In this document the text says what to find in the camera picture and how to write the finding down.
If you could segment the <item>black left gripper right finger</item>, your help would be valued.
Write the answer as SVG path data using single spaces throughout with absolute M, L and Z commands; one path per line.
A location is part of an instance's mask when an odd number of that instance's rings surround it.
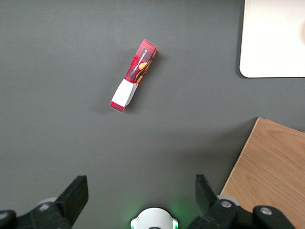
M 259 205 L 252 212 L 227 198 L 220 199 L 204 175 L 196 175 L 195 198 L 200 216 L 189 229 L 293 229 L 291 221 L 277 208 Z

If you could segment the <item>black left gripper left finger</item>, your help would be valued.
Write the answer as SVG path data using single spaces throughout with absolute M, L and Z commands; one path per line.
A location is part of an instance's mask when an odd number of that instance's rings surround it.
M 42 200 L 28 213 L 0 211 L 2 229 L 71 229 L 88 202 L 86 176 L 77 176 L 57 197 Z

